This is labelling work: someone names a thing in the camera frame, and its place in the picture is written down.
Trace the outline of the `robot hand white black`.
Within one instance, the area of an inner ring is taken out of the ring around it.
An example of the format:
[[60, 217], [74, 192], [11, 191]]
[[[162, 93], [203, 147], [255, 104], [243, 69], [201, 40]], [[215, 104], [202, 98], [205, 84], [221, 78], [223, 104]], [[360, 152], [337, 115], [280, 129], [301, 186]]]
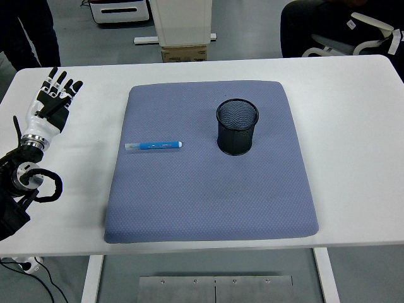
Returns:
[[67, 75], [66, 71], [60, 72], [57, 67], [51, 69], [30, 104], [24, 136], [39, 136], [50, 142], [63, 131], [69, 107], [83, 86], [80, 80], [67, 80]]

